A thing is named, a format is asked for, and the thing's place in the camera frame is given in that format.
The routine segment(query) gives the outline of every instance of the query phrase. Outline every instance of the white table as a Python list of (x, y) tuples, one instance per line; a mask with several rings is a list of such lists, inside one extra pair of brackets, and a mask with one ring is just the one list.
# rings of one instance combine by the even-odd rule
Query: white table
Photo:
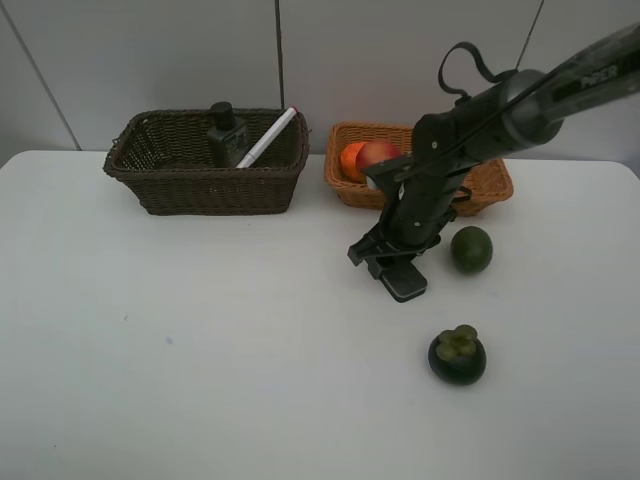
[[(103, 153), (0, 170), (0, 479), (634, 479), (640, 183), (612, 163), (509, 161), (515, 195), (449, 225), (396, 303), (309, 159), (291, 209), (152, 217)], [(452, 269), (464, 225), (483, 274)], [(479, 383), (425, 367), (471, 323)]]

